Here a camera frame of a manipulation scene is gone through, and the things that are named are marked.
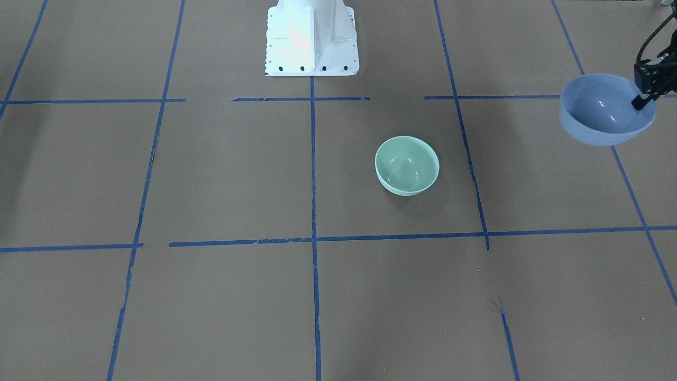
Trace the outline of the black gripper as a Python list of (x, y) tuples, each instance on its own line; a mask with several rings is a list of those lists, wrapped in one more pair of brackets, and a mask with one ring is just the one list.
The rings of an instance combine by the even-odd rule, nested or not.
[(653, 60), (639, 60), (634, 64), (634, 84), (639, 94), (632, 106), (643, 110), (653, 99), (675, 92), (675, 43), (670, 44)]

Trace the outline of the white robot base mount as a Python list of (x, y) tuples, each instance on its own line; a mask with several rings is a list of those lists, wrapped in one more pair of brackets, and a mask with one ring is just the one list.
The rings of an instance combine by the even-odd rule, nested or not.
[(355, 11), (343, 1), (278, 1), (268, 8), (264, 74), (354, 76), (360, 72)]

